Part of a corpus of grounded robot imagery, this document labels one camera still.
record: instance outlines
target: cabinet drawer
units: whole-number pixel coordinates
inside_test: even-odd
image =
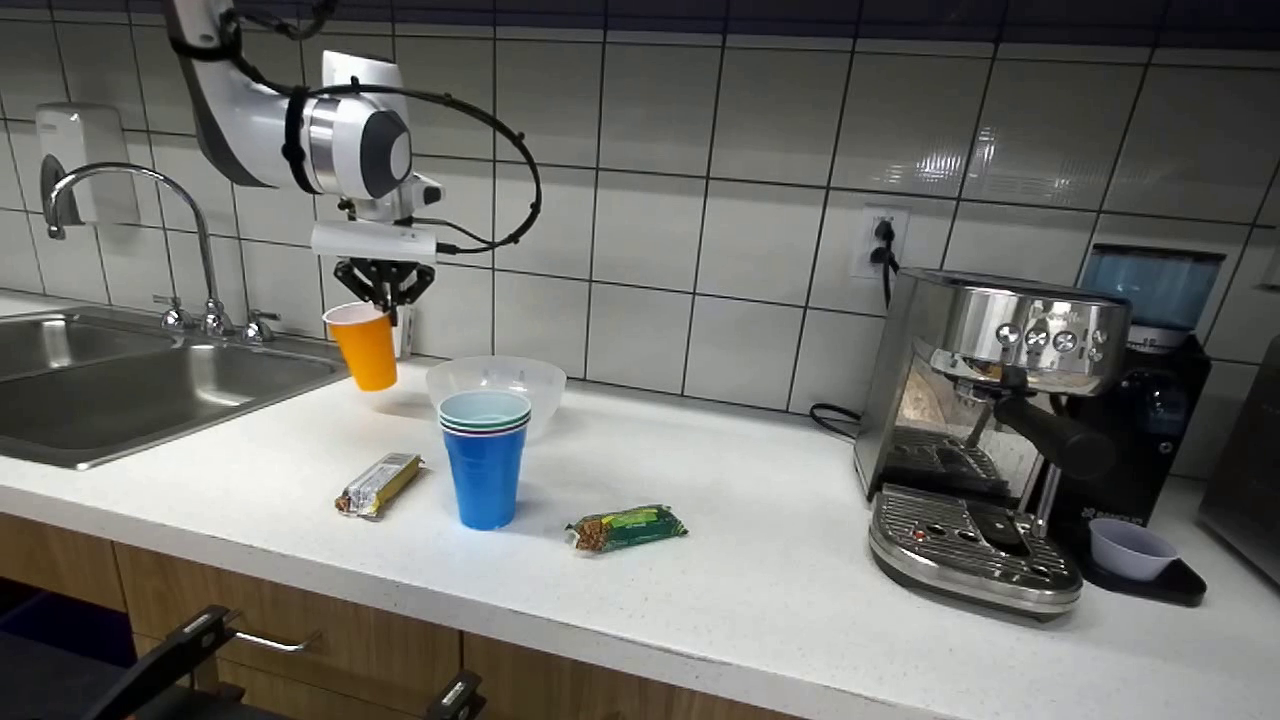
[[[361,694],[341,694],[341,693],[330,693],[330,689],[315,689],[315,682],[302,682],[302,678],[287,678],[287,675],[268,675],[260,666],[245,666],[245,662],[231,662],[231,659],[224,659],[218,666],[218,675],[224,682],[245,689],[245,702],[268,709],[277,714],[298,714],[298,720],[421,720],[424,714],[424,702],[415,713],[385,709],[385,702],[372,702],[372,699],[361,699]]]
[[[102,606],[125,606],[108,540],[0,516],[0,575]]]
[[[220,662],[405,713],[421,713],[456,675],[459,636],[449,629],[156,551],[121,549],[118,558],[139,651],[193,611],[224,605],[238,611],[238,629],[305,647],[272,651],[231,641],[220,647]]]
[[[573,662],[485,636],[464,641],[464,666],[481,675],[481,693],[489,694],[485,720],[780,720],[751,702]]]

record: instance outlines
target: white countertop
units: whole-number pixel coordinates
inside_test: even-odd
[[[341,516],[331,495],[402,449],[433,476],[380,522]],[[570,518],[649,499],[692,535],[563,545]],[[1207,580],[1201,606],[1085,587],[1034,624],[893,585],[847,440],[793,417],[573,382],[504,531],[451,516],[424,369],[385,398],[341,379],[93,471],[0,460],[11,516],[796,714],[1276,714],[1276,590],[1194,502],[1173,488],[1157,527]]]

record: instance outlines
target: electrical outlet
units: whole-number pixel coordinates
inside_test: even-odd
[[[907,249],[907,210],[902,209],[860,209],[857,210],[857,224],[852,224],[852,253],[847,253],[847,275],[852,284],[869,284],[869,289],[881,289],[884,284],[884,266],[874,264],[874,253],[881,249],[878,239],[878,227],[881,220],[893,224],[893,256],[903,259],[903,249]]]

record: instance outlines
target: faucet handle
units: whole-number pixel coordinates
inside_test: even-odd
[[[153,296],[153,303],[165,303],[161,325],[165,325],[173,336],[184,336],[184,330],[189,330],[189,312],[184,312],[184,301],[181,301],[181,296]]]
[[[268,345],[277,336],[272,325],[282,325],[277,312],[250,312],[245,338]]]

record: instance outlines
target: espresso machine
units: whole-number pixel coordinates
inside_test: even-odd
[[[1113,471],[1106,430],[1055,417],[1126,358],[1128,303],[991,275],[903,273],[857,476],[881,567],[949,594],[1061,616],[1080,567],[1050,540],[1063,476]]]

